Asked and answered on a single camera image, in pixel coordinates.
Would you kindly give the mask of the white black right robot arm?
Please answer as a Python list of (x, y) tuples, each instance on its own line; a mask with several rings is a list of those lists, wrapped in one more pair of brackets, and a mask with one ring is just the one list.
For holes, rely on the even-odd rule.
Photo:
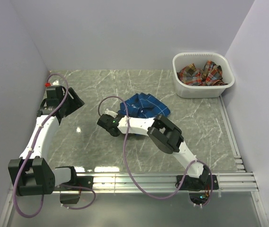
[(206, 165), (198, 162), (188, 148), (181, 129), (167, 117), (160, 114), (143, 119), (109, 112), (100, 116), (97, 125), (113, 137), (127, 133), (148, 136), (160, 151), (173, 155), (183, 167), (187, 168), (194, 161), (187, 175), (195, 188), (202, 189), (208, 184), (209, 171)]

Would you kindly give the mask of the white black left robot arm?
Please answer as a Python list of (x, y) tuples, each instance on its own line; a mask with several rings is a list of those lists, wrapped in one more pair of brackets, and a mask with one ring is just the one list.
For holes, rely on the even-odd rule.
[(28, 145), (18, 159), (12, 159), (8, 164), (17, 196), (51, 194), (61, 184), (67, 190), (78, 186), (79, 179), (73, 166), (51, 169), (46, 159), (62, 119), (83, 105), (73, 88), (66, 89), (60, 85), (47, 87)]

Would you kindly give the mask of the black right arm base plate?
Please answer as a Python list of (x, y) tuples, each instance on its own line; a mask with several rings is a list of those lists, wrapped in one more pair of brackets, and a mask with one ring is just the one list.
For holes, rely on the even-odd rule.
[(203, 183), (198, 178), (189, 177), (188, 175), (185, 176), (185, 179), (182, 183), (182, 186), (180, 187), (180, 190), (182, 191), (194, 191), (199, 192), (202, 190), (210, 190), (211, 184), (213, 184), (213, 190), (219, 189), (219, 184), (216, 175), (210, 175), (206, 179), (206, 182)]

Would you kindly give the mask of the blue plaid long sleeve shirt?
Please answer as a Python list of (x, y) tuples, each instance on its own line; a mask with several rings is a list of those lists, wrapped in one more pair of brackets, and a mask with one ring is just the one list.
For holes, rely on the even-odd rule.
[(170, 109), (151, 94), (136, 93), (125, 101), (128, 115), (134, 118), (153, 118), (162, 114), (165, 117), (170, 115)]

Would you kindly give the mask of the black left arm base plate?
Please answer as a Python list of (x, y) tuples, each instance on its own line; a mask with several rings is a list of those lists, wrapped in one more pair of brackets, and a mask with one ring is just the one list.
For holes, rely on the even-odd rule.
[(70, 181), (60, 184), (60, 187), (67, 190), (89, 191), (93, 187), (93, 176), (77, 176)]

